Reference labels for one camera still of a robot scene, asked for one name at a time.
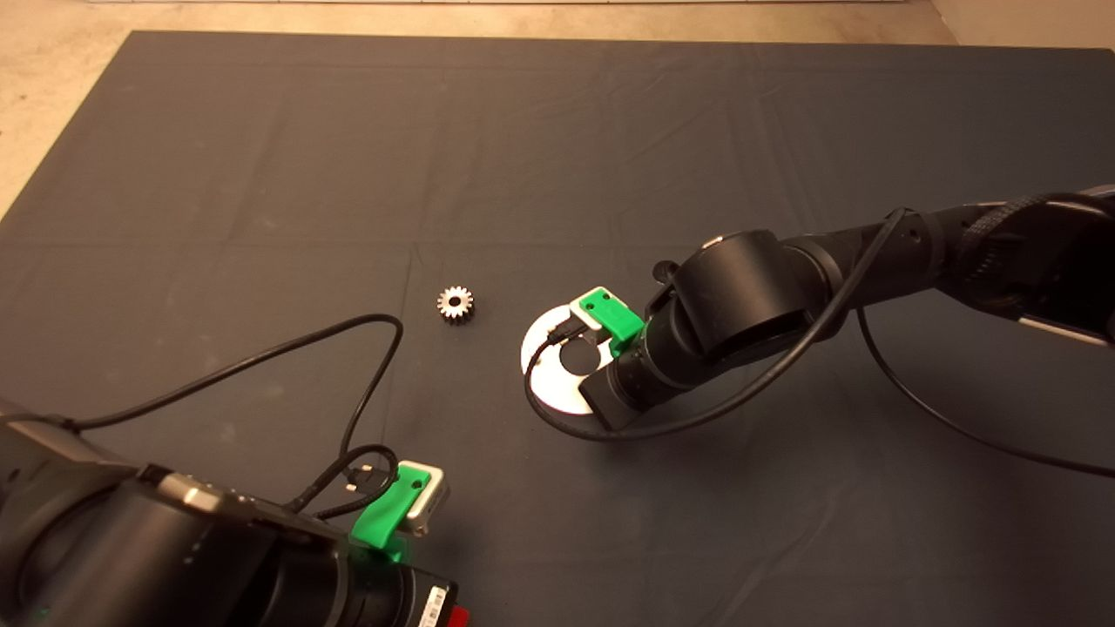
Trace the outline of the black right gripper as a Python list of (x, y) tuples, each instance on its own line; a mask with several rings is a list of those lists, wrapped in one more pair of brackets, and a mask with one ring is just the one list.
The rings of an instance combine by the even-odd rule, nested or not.
[(581, 382), (580, 394), (605, 432), (621, 432), (711, 379), (689, 319), (653, 318), (624, 353)]

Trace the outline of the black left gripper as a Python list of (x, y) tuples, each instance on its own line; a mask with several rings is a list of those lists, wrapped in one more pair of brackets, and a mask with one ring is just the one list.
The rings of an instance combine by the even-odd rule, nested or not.
[(471, 626), (471, 611), (456, 607), (456, 581), (374, 548), (348, 552), (339, 591), (337, 626)]

